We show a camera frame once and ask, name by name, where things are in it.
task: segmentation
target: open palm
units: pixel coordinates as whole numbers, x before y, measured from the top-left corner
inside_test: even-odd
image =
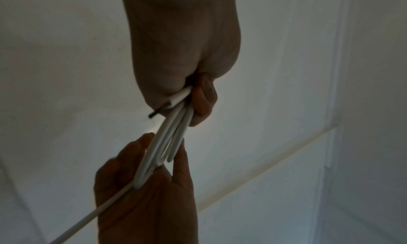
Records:
[[[154,134],[129,143],[99,169],[95,179],[100,206],[133,180]],[[174,158],[173,175],[161,166],[140,190],[131,189],[98,217],[99,243],[198,243],[193,184],[184,144]]]

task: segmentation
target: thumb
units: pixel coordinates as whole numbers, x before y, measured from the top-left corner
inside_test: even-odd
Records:
[[[184,140],[174,157],[172,182],[190,191],[194,190]]]

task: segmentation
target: white cord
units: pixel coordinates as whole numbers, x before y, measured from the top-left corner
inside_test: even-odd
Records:
[[[157,131],[157,134],[153,137],[153,140],[148,146],[134,176],[134,180],[129,182],[129,184],[127,184],[113,197],[108,199],[102,205],[98,206],[94,211],[85,216],[81,221],[69,228],[50,244],[64,243],[94,218],[99,216],[109,206],[115,203],[132,187],[134,189],[140,189],[152,175],[154,169],[161,166],[165,159],[167,159],[168,162],[171,162],[174,159],[174,156],[181,145],[184,134],[191,123],[192,116],[194,114],[192,103],[184,100],[191,93],[191,90],[191,86],[186,87],[168,99],[167,102],[171,104],[170,108],[173,109],[165,118],[164,122]]]

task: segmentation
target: white cable sheath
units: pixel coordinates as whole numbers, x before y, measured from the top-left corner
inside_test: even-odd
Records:
[[[192,103],[187,103],[184,100],[191,93],[191,90],[191,86],[186,87],[179,93],[170,97],[169,101],[171,103],[171,108],[173,109],[165,118],[161,127],[157,131],[157,134],[153,137],[153,140],[148,146],[144,157],[140,162],[139,168],[137,169],[136,175],[134,176],[134,180],[129,182],[129,184],[113,197],[98,206],[94,211],[85,216],[81,221],[69,228],[50,244],[64,243],[90,221],[99,216],[109,206],[115,203],[132,187],[134,189],[140,189],[152,175],[154,169],[162,165],[166,158],[169,162],[174,159],[174,156],[181,145],[185,131],[187,130],[194,114]]]

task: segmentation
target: human hand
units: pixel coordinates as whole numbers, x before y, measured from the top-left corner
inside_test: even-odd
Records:
[[[191,126],[199,124],[217,100],[213,81],[231,69],[239,54],[235,0],[123,1],[134,75],[146,103],[158,108],[188,84],[189,76],[198,74],[191,93]]]
[[[95,179],[96,206],[133,180],[154,134],[129,143],[101,167]],[[140,190],[131,189],[98,217],[100,244],[197,244],[198,219],[188,157],[179,148],[173,175],[161,166]]]

